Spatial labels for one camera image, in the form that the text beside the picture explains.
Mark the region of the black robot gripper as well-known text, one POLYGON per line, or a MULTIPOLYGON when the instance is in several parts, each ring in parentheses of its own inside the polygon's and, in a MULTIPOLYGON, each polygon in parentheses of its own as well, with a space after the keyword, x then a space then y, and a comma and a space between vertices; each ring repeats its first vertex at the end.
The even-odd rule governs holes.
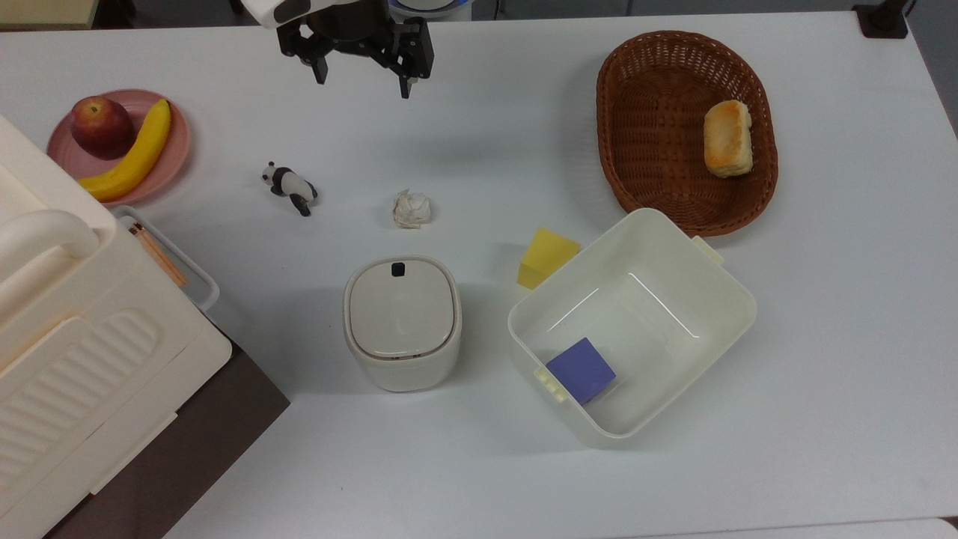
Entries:
POLYGON ((281 54, 311 68, 318 85, 326 83, 326 56, 333 51, 373 59, 392 71, 405 100, 413 79, 429 79, 433 70, 427 21, 420 16, 397 21, 386 1, 281 1, 277 37, 281 54))

